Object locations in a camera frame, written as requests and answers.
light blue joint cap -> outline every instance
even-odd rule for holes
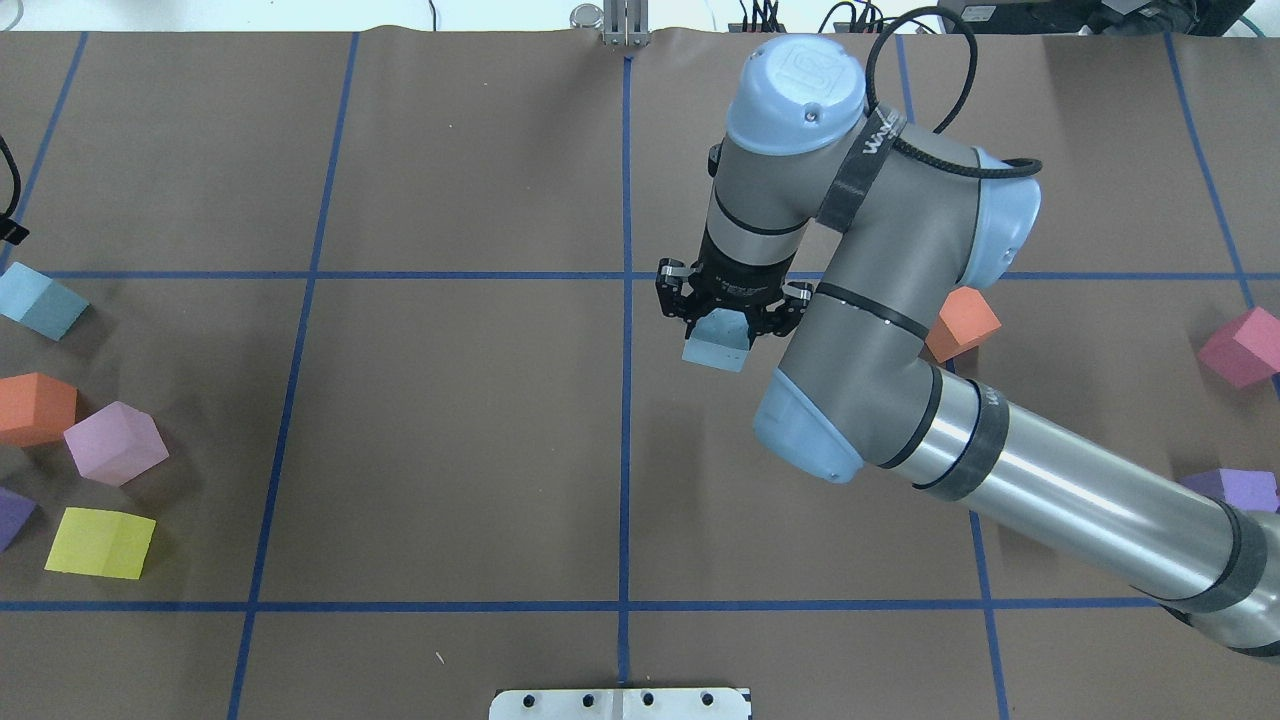
[[[778,457],[828,483],[847,483],[863,459],[781,369],[755,413],[755,437]]]
[[[1010,167],[982,147],[974,150],[982,168]],[[1023,249],[1039,214],[1041,193],[1034,178],[983,179],[978,187],[978,231],[960,284],[983,290],[1005,274]]]
[[[717,307],[694,325],[681,357],[708,368],[740,373],[751,351],[746,333],[746,315],[739,310]]]
[[[726,131],[758,155],[809,152],[858,124],[865,92],[863,67],[837,42],[785,35],[746,59]]]

blue tape line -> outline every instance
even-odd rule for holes
[[[987,550],[982,542],[982,520],[969,511],[969,532],[973,534],[973,555],[978,565],[978,587],[986,605],[982,610],[987,625],[987,651],[991,655],[991,674],[996,683],[996,708],[1000,720],[1009,720],[1009,697],[1005,692],[1005,665],[1000,659],[1000,633],[996,629],[996,611],[991,607],[991,578],[987,575]]]
[[[51,278],[131,281],[621,281],[598,270],[45,270]]]
[[[1174,38],[1165,33],[1165,51],[1169,54],[1169,68],[1174,72],[1174,85],[1178,87],[1178,101],[1183,106],[1183,120],[1187,123],[1187,133],[1192,138],[1192,149],[1196,150],[1196,161],[1199,163],[1201,174],[1204,176],[1204,187],[1208,188],[1210,201],[1213,204],[1213,214],[1217,215],[1217,227],[1222,231],[1222,240],[1226,242],[1226,252],[1231,256],[1231,266],[1235,268],[1235,279],[1240,283],[1240,292],[1244,302],[1253,307],[1253,292],[1249,290],[1249,281],[1244,277],[1244,265],[1240,263],[1240,254],[1235,247],[1235,238],[1231,237],[1231,227],[1226,222],[1226,213],[1222,210],[1222,201],[1217,196],[1217,186],[1213,183],[1213,173],[1208,169],[1208,160],[1204,159],[1204,149],[1201,147],[1199,133],[1196,131],[1196,119],[1192,118],[1192,106],[1187,101],[1187,87],[1183,85],[1183,72],[1178,67],[1178,54],[1174,53]]]
[[[0,601],[0,612],[244,612],[247,602],[165,602],[165,601],[79,601],[15,600]]]
[[[27,213],[27,204],[31,202],[31,193],[36,190],[36,181],[40,179],[40,170],[45,167],[45,155],[49,154],[49,143],[54,140],[54,129],[58,128],[58,120],[63,117],[63,108],[67,105],[67,96],[70,95],[72,82],[76,79],[76,70],[79,69],[81,58],[84,56],[84,46],[88,44],[88,33],[82,32],[79,42],[76,44],[76,53],[72,55],[72,64],[67,68],[67,77],[63,78],[63,88],[58,92],[58,102],[54,104],[54,111],[49,115],[49,126],[45,127],[45,137],[40,140],[40,149],[36,151],[36,160],[31,164],[31,172],[27,173],[27,182],[22,192],[22,197],[18,199],[18,206],[13,210],[14,222],[20,223],[22,217]],[[0,250],[0,269],[9,266],[9,255],[13,252],[13,246],[8,242],[4,243],[4,250]]]
[[[653,273],[635,270],[41,270],[58,279],[133,281],[653,281]],[[1007,272],[1004,281],[1235,281],[1236,273],[1111,273],[1111,272]],[[1280,273],[1244,273],[1251,281],[1280,281]],[[820,281],[822,273],[787,274],[795,281]]]
[[[622,268],[632,272],[631,246],[631,58],[622,59]],[[631,342],[632,288],[622,283],[622,452],[618,489],[618,684],[631,676]]]
[[[1234,281],[1236,273],[1110,273],[1110,272],[1014,272],[1002,281]]]
[[[902,76],[902,95],[906,97],[906,117],[908,119],[911,119],[915,117],[915,111],[911,108],[910,100],[910,70],[906,63],[906,46],[902,42],[901,36],[895,36],[895,40],[897,41],[899,70]],[[955,361],[947,360],[946,368],[948,373],[955,373]],[[972,511],[969,512],[969,527],[973,534],[973,556],[978,565],[978,587],[982,589],[982,601],[984,603],[983,616],[987,625],[987,650],[991,655],[992,683],[996,688],[996,707],[1000,710],[1000,720],[1009,720],[1009,702],[1005,694],[1005,670],[1000,661],[1000,635],[996,633],[996,615],[991,607],[986,605],[991,602],[991,582],[987,578],[987,555],[982,544],[982,525],[978,521],[978,516]]]
[[[338,172],[338,155],[342,149],[342,131],[347,118],[347,101],[351,97],[351,78],[356,70],[356,53],[360,49],[360,33],[351,33],[351,47],[347,51],[347,72],[342,81],[342,96],[338,100],[338,119],[334,123],[333,145],[329,149],[329,167],[325,172],[324,193],[320,199],[316,234],[311,249],[311,277],[302,296],[302,311],[298,316],[298,333],[293,342],[293,361],[289,366],[289,382],[284,392],[284,407],[280,413],[280,430],[275,441],[275,457],[271,461],[271,478],[266,488],[266,502],[262,509],[262,525],[259,530],[257,553],[253,559],[253,577],[250,582],[248,607],[244,611],[244,628],[241,633],[241,647],[236,660],[236,675],[232,680],[232,697],[227,707],[228,720],[239,715],[239,698],[244,688],[244,673],[248,667],[250,647],[253,642],[253,620],[259,594],[262,589],[262,569],[266,564],[266,548],[271,537],[271,520],[275,516],[275,498],[280,487],[280,469],[284,465],[284,448],[289,438],[289,423],[293,418],[293,400],[298,389],[298,374],[302,369],[302,350],[307,340],[307,320],[311,315],[311,302],[315,296],[315,273],[320,268],[320,252],[324,250],[324,231],[329,215],[329,200],[333,195],[333,179]]]
[[[420,614],[490,614],[490,612],[614,612],[618,603],[600,601],[439,601],[439,602],[259,602],[259,612],[420,612]]]
[[[652,600],[632,601],[635,612],[881,612],[980,610],[975,598],[955,600]]]
[[[252,607],[244,611],[244,625],[241,628],[241,644],[236,655],[236,675],[232,676],[232,697],[227,702],[228,720],[239,717],[239,698],[244,689],[244,673],[248,670],[248,648],[253,643],[253,621],[257,614]]]
[[[1100,610],[1100,609],[1148,609],[1160,607],[1149,597],[1020,597],[992,598],[987,603],[992,610]]]
[[[915,104],[911,101],[911,78],[906,73],[906,44],[901,35],[893,35],[897,46],[897,74],[902,78],[902,105],[906,105],[906,122],[915,123]]]
[[[248,602],[0,601],[0,612],[246,612]],[[259,601],[255,614],[492,614],[492,612],[882,612],[948,610],[1155,609],[1147,597],[1029,597],[942,600],[549,600],[549,601]]]

black strap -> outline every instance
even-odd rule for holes
[[[905,127],[906,118],[897,109],[887,105],[874,108],[818,206],[818,217],[814,218],[818,223],[841,234],[849,232],[854,215],[863,206],[863,200],[867,200],[876,176],[893,149],[893,141]]]
[[[929,388],[929,404],[924,407],[924,415],[920,415],[920,421],[915,425],[915,432],[911,433],[911,439],[906,441],[902,450],[897,452],[888,462],[881,465],[886,470],[897,468],[906,459],[915,454],[915,450],[920,447],[920,442],[924,441],[925,433],[933,425],[933,419],[938,415],[938,405],[942,402],[942,370],[938,370],[937,365],[929,365],[933,370],[933,387]]]
[[[888,305],[876,302],[874,300],[867,297],[865,295],[858,295],[856,292],[840,287],[838,284],[818,283],[818,290],[815,290],[814,292],[817,292],[818,295],[826,295],[827,297],[835,297],[836,300],[844,302],[845,305],[870,313],[872,315],[876,315],[881,320],[884,320],[886,323],[902,328],[904,331],[914,334],[920,340],[924,340],[925,337],[929,336],[929,328],[924,327],[923,324],[916,323],[911,318],[899,313],[897,310],[890,307]]]
[[[1217,498],[1216,502],[1231,523],[1231,553],[1226,559],[1222,573],[1207,589],[1184,600],[1155,597],[1161,605],[1189,615],[1206,615],[1231,607],[1253,594],[1262,582],[1262,571],[1267,565],[1267,537],[1257,520]]]
[[[963,500],[987,479],[1009,438],[1009,402],[993,387],[977,380],[969,384],[978,391],[978,418],[974,420],[969,443],[960,452],[955,464],[932,483],[915,484],[938,500],[954,502]]]

black object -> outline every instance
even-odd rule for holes
[[[22,197],[22,174],[18,173],[18,163],[14,163],[13,152],[9,151],[9,143],[4,141],[4,136],[0,136],[0,154],[4,155],[5,164],[9,165],[9,173],[13,174],[13,195],[9,196],[9,206],[5,208],[4,213],[0,213],[0,240],[9,245],[18,245],[31,234],[31,231],[13,219],[13,214],[18,209],[18,200]]]
[[[977,33],[1074,33],[1088,26],[1102,35],[1157,35],[1179,32],[1217,37],[1253,6],[1253,0],[1151,0],[1128,14],[1102,0],[940,0],[959,13]],[[959,32],[943,22],[947,32]]]
[[[895,108],[879,105],[874,114],[863,123],[854,143],[849,147],[845,160],[836,170],[822,205],[818,206],[819,224],[845,234],[854,224],[854,215],[867,200],[872,183],[879,176],[884,160],[893,147],[893,141],[906,127],[906,118]]]
[[[813,297],[813,284],[804,282],[786,283],[794,288],[795,295],[783,292],[782,281],[792,259],[794,256],[764,268],[744,265],[721,252],[710,236],[704,233],[699,260],[687,279],[664,272],[668,268],[684,269],[685,264],[680,260],[663,258],[658,261],[654,286],[662,314],[685,322],[685,340],[692,334],[698,320],[717,307],[742,313],[746,318],[748,343],[754,343],[756,337],[765,333],[786,337],[800,324],[809,299]],[[686,282],[691,290],[689,295],[684,295]]]
[[[867,55],[867,117],[869,118],[873,111],[876,111],[876,63],[879,60],[881,50],[884,49],[884,42],[897,32],[897,28],[913,22],[916,18],[923,18],[925,15],[937,15],[943,20],[951,20],[964,35],[965,42],[969,45],[969,69],[965,73],[964,87],[960,90],[960,97],[956,99],[955,105],[951,106],[951,111],[947,113],[946,118],[938,123],[933,132],[942,132],[946,129],[951,120],[960,114],[960,109],[964,108],[966,100],[969,100],[969,91],[973,88],[973,78],[978,74],[978,40],[974,37],[973,31],[969,24],[964,22],[954,10],[946,8],[916,8],[909,10],[900,15],[896,20],[890,23],[881,31],[879,36],[876,37],[876,42],[872,44],[872,50]],[[902,140],[901,137],[893,140],[893,149],[906,155],[908,158],[924,163],[931,168],[937,168],[945,173],[951,173],[954,176],[963,176],[966,178],[980,178],[980,179],[1000,179],[1000,178],[1025,178],[1034,176],[1041,172],[1043,164],[1034,158],[1014,158],[1011,160],[1004,160],[1009,168],[970,168],[966,165],[957,165],[950,163],[941,158],[929,155],[924,150],[911,145],[910,142]]]
[[[26,240],[28,234],[31,234],[31,231],[15,223],[13,218],[0,219],[0,241],[8,242],[9,245],[18,245]]]

silver arm segment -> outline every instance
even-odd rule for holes
[[[803,224],[818,214],[850,150],[859,150],[861,113],[817,147],[803,133],[792,152],[750,147],[769,123],[791,132],[786,110],[822,113],[841,101],[823,81],[838,76],[829,65],[812,82],[792,82],[823,64],[805,53],[837,53],[815,42],[827,41],[787,36],[749,60],[695,274],[721,266],[728,270],[709,274],[750,277],[769,266],[762,283],[780,284]],[[762,73],[753,60],[773,64]],[[861,72],[851,58],[844,61]],[[771,82],[781,88],[762,90]],[[808,86],[813,97],[803,96]],[[782,108],[783,119],[744,119],[744,108],[764,101]],[[980,151],[914,126],[902,137],[951,163],[983,161]],[[888,154],[774,372],[755,419],[759,439],[833,482],[847,482],[863,462],[890,468],[923,492],[1119,575],[1216,642],[1280,664],[1280,518],[1192,493],[919,359],[947,293],[973,277],[975,237],[991,234],[984,217],[1027,215],[1025,208],[996,206],[983,186],[991,182],[1011,181],[960,177]],[[1038,190],[1020,227],[1029,229],[1037,208]],[[1020,242],[1011,240],[1004,265]]]

